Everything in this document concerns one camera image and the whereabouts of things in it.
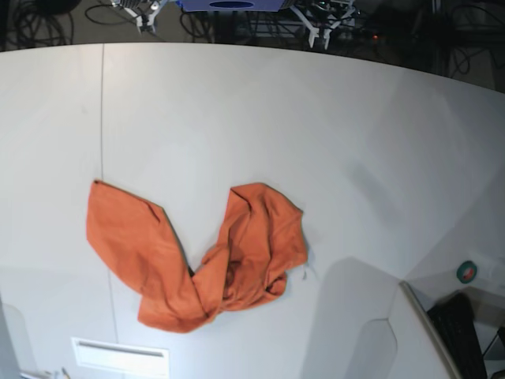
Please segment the orange t-shirt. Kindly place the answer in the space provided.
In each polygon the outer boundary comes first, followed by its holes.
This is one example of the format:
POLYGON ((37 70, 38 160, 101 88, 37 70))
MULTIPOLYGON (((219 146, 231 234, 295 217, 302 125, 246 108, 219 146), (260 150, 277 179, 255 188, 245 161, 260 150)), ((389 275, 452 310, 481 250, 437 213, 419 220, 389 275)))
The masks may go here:
POLYGON ((288 271, 308 260, 302 216, 263 183, 232 187, 217 241, 192 270, 162 207, 94 181, 86 235, 106 266, 141 296, 139 321, 184 333, 220 313, 281 297, 288 271))

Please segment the blue box with oval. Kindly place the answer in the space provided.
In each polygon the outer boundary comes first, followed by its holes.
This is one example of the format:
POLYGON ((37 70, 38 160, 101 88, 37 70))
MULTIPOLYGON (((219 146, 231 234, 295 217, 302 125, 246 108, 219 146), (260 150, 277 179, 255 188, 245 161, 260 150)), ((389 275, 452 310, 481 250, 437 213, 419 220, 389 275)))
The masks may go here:
POLYGON ((294 1, 283 0, 182 0, 185 11, 260 11, 276 12, 289 8, 294 1))

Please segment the green tape roll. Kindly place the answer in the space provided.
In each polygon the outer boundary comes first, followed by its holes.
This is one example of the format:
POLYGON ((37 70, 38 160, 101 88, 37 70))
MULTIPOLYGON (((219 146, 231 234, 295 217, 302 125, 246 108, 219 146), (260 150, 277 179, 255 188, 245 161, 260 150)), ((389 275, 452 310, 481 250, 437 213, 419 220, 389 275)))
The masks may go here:
POLYGON ((477 276, 478 268, 473 261, 462 262, 456 271, 456 277, 460 283, 471 283, 477 276))

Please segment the black keyboard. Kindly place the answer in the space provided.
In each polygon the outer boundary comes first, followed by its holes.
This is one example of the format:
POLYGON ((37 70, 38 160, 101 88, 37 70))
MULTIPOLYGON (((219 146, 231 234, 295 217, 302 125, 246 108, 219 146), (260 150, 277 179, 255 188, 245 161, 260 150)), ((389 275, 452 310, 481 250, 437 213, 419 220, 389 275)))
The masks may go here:
POLYGON ((458 292, 435 304, 428 316, 463 378, 487 378, 469 298, 458 292))

